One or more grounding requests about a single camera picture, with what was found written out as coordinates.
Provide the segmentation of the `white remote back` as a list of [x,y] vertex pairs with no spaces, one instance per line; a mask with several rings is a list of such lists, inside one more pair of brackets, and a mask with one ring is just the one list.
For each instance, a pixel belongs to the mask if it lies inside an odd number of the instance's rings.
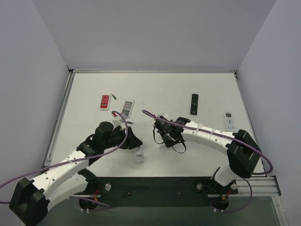
[[144,153],[143,153],[143,147],[138,146],[135,149],[135,161],[137,164],[143,164],[144,163]]

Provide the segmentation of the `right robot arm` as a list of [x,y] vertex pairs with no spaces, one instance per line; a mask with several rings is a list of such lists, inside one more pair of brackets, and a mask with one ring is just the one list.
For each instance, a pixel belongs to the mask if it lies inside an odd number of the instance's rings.
[[259,147],[245,130],[228,132],[212,129],[187,118],[168,120],[164,115],[155,119],[154,129],[167,148],[186,142],[201,144],[227,156],[227,163],[219,166],[211,179],[222,187],[229,186],[237,178],[251,178],[260,159]]

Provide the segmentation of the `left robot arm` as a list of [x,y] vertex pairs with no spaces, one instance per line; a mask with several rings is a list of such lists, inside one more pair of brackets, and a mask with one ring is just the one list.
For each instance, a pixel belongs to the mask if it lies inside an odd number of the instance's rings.
[[132,150],[142,144],[131,127],[114,127],[110,122],[101,122],[94,134],[57,166],[31,180],[22,178],[18,181],[9,208],[25,225],[36,226],[50,208],[63,199],[82,191],[87,194],[95,191],[96,181],[82,173],[101,158],[106,149]]

